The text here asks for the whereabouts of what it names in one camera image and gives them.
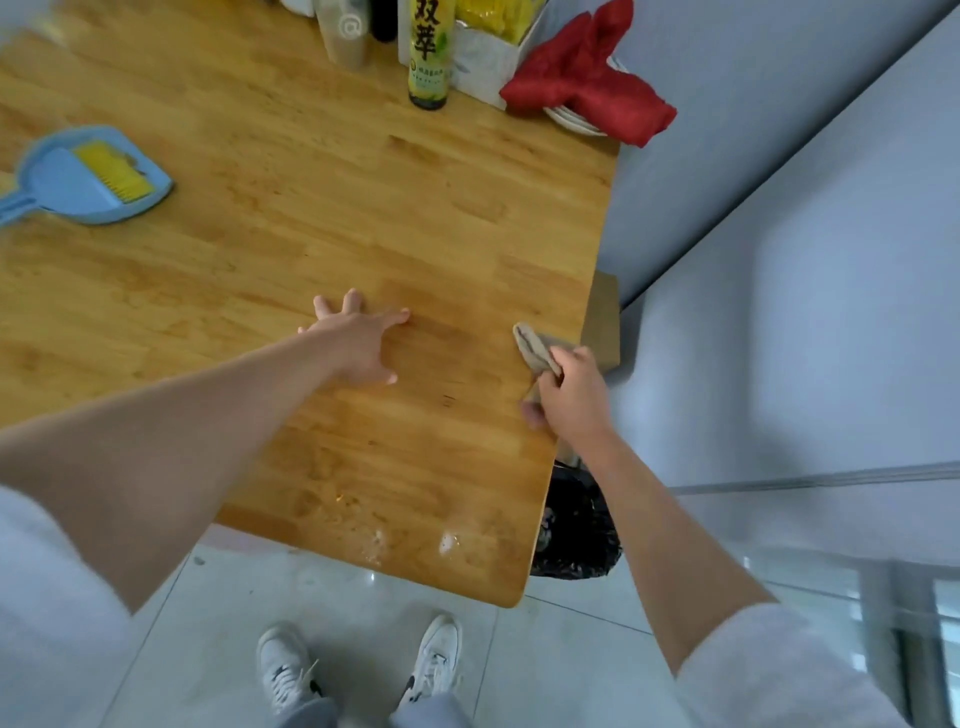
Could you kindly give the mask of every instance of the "red cloth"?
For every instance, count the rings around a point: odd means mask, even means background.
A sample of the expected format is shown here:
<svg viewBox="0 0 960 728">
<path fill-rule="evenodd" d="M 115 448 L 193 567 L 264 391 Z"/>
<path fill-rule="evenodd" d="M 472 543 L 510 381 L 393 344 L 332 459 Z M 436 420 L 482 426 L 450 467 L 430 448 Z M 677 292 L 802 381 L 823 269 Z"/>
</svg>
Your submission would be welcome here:
<svg viewBox="0 0 960 728">
<path fill-rule="evenodd" d="M 517 110 L 569 107 L 613 138 L 645 146 L 677 110 L 642 79 L 607 65 L 633 21 L 634 0 L 610 0 L 593 17 L 582 12 L 530 52 L 500 96 Z"/>
</svg>

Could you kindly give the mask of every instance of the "black trash bag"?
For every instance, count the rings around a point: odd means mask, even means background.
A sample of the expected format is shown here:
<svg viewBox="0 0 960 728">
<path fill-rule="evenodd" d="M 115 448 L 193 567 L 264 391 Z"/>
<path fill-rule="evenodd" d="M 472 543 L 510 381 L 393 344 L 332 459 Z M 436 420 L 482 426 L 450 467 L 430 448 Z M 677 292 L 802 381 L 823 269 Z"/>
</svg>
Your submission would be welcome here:
<svg viewBox="0 0 960 728">
<path fill-rule="evenodd" d="M 622 552 L 607 502 L 593 476 L 555 463 L 530 575 L 605 576 Z"/>
</svg>

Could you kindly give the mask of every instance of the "wooden tabletop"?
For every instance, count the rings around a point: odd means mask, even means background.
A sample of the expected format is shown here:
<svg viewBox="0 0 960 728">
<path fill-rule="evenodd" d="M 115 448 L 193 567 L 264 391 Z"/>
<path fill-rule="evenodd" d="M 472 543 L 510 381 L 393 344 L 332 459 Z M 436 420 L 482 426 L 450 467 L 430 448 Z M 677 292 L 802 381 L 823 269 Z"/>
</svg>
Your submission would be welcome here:
<svg viewBox="0 0 960 728">
<path fill-rule="evenodd" d="M 222 362 L 356 286 L 413 309 L 385 343 L 399 384 L 317 393 L 218 521 L 516 604 L 555 443 L 520 418 L 511 325 L 579 336 L 610 147 L 457 93 L 416 109 L 395 46 L 351 74 L 253 0 L 89 0 L 56 27 L 0 52 L 0 183 L 97 123 L 177 187 L 114 226 L 0 231 L 0 424 Z"/>
</svg>

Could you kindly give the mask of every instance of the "white shirt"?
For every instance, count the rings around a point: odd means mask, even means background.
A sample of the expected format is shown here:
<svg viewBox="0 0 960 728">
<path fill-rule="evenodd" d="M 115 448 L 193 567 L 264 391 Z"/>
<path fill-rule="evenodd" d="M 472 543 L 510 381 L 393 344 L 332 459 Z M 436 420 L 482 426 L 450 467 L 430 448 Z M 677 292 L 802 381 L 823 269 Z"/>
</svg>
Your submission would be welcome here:
<svg viewBox="0 0 960 728">
<path fill-rule="evenodd" d="M 0 722 L 78 725 L 84 703 L 130 659 L 130 625 L 57 523 L 0 486 Z M 684 663 L 677 690 L 704 728 L 906 726 L 869 677 L 779 604 L 718 627 Z"/>
</svg>

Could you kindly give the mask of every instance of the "blue dustpan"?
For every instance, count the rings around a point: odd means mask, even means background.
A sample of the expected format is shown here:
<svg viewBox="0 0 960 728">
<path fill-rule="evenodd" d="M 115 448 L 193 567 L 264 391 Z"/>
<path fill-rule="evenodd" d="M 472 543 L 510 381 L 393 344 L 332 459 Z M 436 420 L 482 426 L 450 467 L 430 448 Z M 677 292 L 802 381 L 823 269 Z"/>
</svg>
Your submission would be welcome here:
<svg viewBox="0 0 960 728">
<path fill-rule="evenodd" d="M 70 150 L 89 141 L 105 141 L 123 152 L 154 191 L 130 203 L 114 195 Z M 62 215 L 85 225 L 126 220 L 150 209 L 173 187 L 166 173 L 112 127 L 80 127 L 41 139 L 16 170 L 19 189 L 0 198 L 0 227 L 34 210 Z"/>
</svg>

